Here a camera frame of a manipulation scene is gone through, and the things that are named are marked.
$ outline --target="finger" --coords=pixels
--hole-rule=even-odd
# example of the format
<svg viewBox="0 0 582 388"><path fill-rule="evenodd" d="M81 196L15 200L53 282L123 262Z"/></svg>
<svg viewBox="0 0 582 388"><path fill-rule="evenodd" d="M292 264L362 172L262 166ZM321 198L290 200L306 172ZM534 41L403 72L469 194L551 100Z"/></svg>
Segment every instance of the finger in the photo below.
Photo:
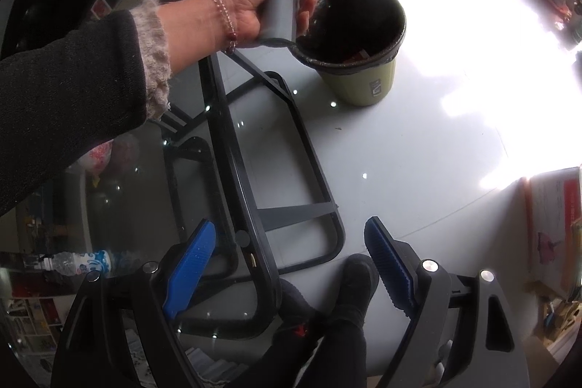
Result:
<svg viewBox="0 0 582 388"><path fill-rule="evenodd" d="M309 17L311 17L313 15L313 11L315 10L316 5L317 5L317 0L300 0L299 1L299 10L308 11Z"/></svg>
<svg viewBox="0 0 582 388"><path fill-rule="evenodd" d="M303 11L299 12L297 16L297 35L305 35L307 29L309 28L309 12Z"/></svg>

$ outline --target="ruffled cuff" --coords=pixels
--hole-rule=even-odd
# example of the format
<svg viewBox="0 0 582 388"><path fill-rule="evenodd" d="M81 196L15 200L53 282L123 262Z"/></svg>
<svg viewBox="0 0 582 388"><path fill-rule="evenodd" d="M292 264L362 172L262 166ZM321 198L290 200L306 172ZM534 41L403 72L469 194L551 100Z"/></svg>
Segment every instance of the ruffled cuff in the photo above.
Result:
<svg viewBox="0 0 582 388"><path fill-rule="evenodd" d="M149 119L157 119L168 110L170 54L168 39L158 18L159 2L143 0L130 10L136 23L141 60L145 73L146 111Z"/></svg>

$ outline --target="green trash can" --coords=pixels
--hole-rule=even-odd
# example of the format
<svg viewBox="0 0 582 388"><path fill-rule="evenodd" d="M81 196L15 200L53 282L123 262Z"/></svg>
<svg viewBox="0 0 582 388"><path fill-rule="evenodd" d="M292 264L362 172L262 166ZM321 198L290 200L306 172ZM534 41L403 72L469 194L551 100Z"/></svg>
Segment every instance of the green trash can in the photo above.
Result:
<svg viewBox="0 0 582 388"><path fill-rule="evenodd" d="M291 53L354 106L380 101L394 83L406 16L398 0L318 0Z"/></svg>

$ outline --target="black shoe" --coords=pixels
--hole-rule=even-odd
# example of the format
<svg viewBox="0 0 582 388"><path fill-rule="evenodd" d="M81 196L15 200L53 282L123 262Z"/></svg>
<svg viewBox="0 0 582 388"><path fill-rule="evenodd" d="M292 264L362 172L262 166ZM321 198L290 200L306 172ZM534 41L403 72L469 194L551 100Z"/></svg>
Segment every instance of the black shoe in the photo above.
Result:
<svg viewBox="0 0 582 388"><path fill-rule="evenodd" d="M369 256L361 253L350 255L343 265L338 299L328 323L347 320L361 329L378 281L378 271Z"/></svg>
<svg viewBox="0 0 582 388"><path fill-rule="evenodd" d="M283 323L277 329L275 336L299 328L298 333L304 331L305 335L309 333L309 335L319 339L323 332L325 316L309 306L309 303L293 284L283 279L280 280L280 284L282 298L279 317Z"/></svg>

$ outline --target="blue gripper pad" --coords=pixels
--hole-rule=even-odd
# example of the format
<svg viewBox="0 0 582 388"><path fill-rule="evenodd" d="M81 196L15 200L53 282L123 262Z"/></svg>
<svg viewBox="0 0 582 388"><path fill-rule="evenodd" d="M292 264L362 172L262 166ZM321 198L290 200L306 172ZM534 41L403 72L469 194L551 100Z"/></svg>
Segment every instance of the blue gripper pad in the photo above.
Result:
<svg viewBox="0 0 582 388"><path fill-rule="evenodd" d="M414 277L399 254L395 242L377 217L371 217L364 228L364 242L392 304L413 317L417 310L414 298Z"/></svg>
<svg viewBox="0 0 582 388"><path fill-rule="evenodd" d="M168 278L168 293L163 307L168 319L173 319L188 307L215 246L214 224L206 221Z"/></svg>

